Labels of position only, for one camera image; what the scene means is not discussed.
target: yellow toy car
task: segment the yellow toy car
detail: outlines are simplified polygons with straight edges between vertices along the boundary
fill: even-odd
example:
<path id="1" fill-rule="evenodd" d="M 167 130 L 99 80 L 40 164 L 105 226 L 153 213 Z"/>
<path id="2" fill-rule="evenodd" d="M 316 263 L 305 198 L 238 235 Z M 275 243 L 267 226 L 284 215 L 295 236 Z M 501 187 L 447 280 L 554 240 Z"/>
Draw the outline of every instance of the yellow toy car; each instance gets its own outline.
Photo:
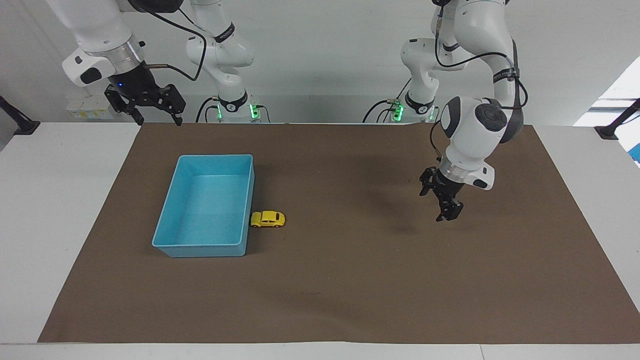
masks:
<path id="1" fill-rule="evenodd" d="M 251 214 L 251 227 L 284 226 L 284 214 L 277 211 L 263 211 Z"/>

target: black strap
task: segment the black strap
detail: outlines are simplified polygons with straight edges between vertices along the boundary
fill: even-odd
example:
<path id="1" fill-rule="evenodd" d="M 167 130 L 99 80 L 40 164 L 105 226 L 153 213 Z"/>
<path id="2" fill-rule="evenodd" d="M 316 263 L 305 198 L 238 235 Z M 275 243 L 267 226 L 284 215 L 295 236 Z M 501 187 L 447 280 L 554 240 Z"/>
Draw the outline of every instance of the black strap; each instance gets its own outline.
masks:
<path id="1" fill-rule="evenodd" d="M 213 37 L 213 39 L 217 42 L 217 43 L 221 43 L 223 41 L 225 41 L 226 39 L 230 38 L 231 35 L 233 35 L 236 32 L 236 26 L 234 25 L 234 23 L 232 22 L 231 25 L 229 25 L 229 27 L 220 35 Z"/>
<path id="2" fill-rule="evenodd" d="M 410 96 L 409 93 L 407 92 L 406 95 L 404 96 L 404 100 L 406 101 L 406 104 L 411 108 L 415 110 L 416 114 L 419 115 L 424 115 L 426 114 L 429 109 L 431 109 L 433 103 L 435 102 L 435 100 L 427 103 L 427 104 L 421 104 L 419 102 L 415 102 Z"/>
<path id="3" fill-rule="evenodd" d="M 431 0 L 435 6 L 446 6 L 451 2 L 451 0 Z"/>
<path id="4" fill-rule="evenodd" d="M 445 51 L 447 51 L 448 53 L 453 52 L 455 49 L 460 47 L 460 44 L 455 43 L 452 46 L 447 46 L 446 44 L 442 44 L 442 47 L 445 49 Z"/>
<path id="5" fill-rule="evenodd" d="M 500 101 L 496 100 L 496 99 L 492 99 L 490 97 L 483 97 L 484 100 L 487 100 L 491 105 L 497 106 L 497 107 L 501 107 L 502 105 L 500 105 Z"/>
<path id="6" fill-rule="evenodd" d="M 247 92 L 245 91 L 244 95 L 238 100 L 235 100 L 235 101 L 224 101 L 223 99 L 219 99 L 219 100 L 220 100 L 220 104 L 224 106 L 227 111 L 229 111 L 230 113 L 235 113 L 238 111 L 240 106 L 244 105 L 247 102 L 248 99 L 249 99 L 249 94 L 247 94 Z"/>
<path id="7" fill-rule="evenodd" d="M 504 69 L 502 71 L 500 71 L 499 73 L 497 73 L 496 75 L 493 75 L 493 83 L 497 83 L 500 80 L 503 79 L 513 79 L 513 78 L 517 78 L 519 77 L 520 74 L 518 73 L 518 69 L 512 67 L 510 69 Z"/>

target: power outlet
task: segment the power outlet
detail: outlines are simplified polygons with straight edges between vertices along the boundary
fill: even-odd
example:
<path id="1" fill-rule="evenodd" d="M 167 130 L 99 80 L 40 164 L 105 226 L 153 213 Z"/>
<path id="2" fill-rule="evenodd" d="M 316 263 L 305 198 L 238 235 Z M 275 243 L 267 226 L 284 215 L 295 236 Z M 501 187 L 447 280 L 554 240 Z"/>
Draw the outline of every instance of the power outlet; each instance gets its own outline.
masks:
<path id="1" fill-rule="evenodd" d="M 97 96 L 69 100 L 67 111 L 79 120 L 113 120 L 116 116 L 109 101 Z"/>

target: white wall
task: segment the white wall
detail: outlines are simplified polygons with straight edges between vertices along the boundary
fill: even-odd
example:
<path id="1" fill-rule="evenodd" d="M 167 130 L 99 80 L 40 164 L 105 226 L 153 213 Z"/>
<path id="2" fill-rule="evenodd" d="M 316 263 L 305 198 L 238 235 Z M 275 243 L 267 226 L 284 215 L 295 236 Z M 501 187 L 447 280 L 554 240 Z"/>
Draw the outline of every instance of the white wall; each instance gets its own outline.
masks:
<path id="1" fill-rule="evenodd" d="M 13 132 L 17 128 L 13 120 L 3 111 L 0 111 L 0 151 L 11 140 Z"/>
<path id="2" fill-rule="evenodd" d="M 435 7 L 428 0 L 227 0 L 237 30 L 257 48 L 241 72 L 279 121 L 360 121 L 371 103 L 393 97 L 408 71 L 400 61 L 406 39 L 430 37 Z M 183 5 L 191 13 L 188 3 Z M 522 80 L 531 94 L 530 124 L 573 124 L 640 55 L 636 0 L 513 0 L 508 27 L 518 42 Z M 184 53 L 190 35 L 157 19 L 126 13 L 150 62 L 193 73 Z M 179 14 L 171 19 L 185 24 Z M 65 97 L 81 95 L 59 63 L 76 48 L 73 36 L 42 0 L 0 1 L 0 86 L 40 120 L 70 120 Z M 454 95 L 491 96 L 491 73 L 481 61 L 464 73 L 442 74 L 437 103 Z M 202 99 L 215 94 L 204 76 L 191 83 L 157 70 L 159 85 L 175 83 L 192 120 Z M 90 92 L 99 94 L 104 84 Z M 155 110 L 148 121 L 171 121 Z"/>

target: black button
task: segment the black button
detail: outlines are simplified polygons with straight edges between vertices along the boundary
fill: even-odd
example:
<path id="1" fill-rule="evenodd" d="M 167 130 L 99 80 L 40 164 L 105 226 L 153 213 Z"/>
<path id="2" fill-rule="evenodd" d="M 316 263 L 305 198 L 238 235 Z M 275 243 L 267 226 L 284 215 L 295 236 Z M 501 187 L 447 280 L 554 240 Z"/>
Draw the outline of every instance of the black button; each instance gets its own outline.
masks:
<path id="1" fill-rule="evenodd" d="M 498 132 L 507 126 L 507 116 L 496 105 L 480 104 L 476 107 L 476 118 L 485 129 Z"/>
<path id="2" fill-rule="evenodd" d="M 477 180 L 474 181 L 474 186 L 478 187 L 480 189 L 486 189 L 487 187 L 489 187 L 489 185 L 486 182 L 484 182 L 484 181 L 482 181 L 480 179 L 477 179 Z"/>
<path id="3" fill-rule="evenodd" d="M 100 79 L 102 79 L 102 74 L 100 73 L 100 70 L 96 69 L 95 67 L 88 69 L 82 75 L 80 75 L 80 80 L 82 80 L 82 82 L 85 84 L 90 84 Z"/>

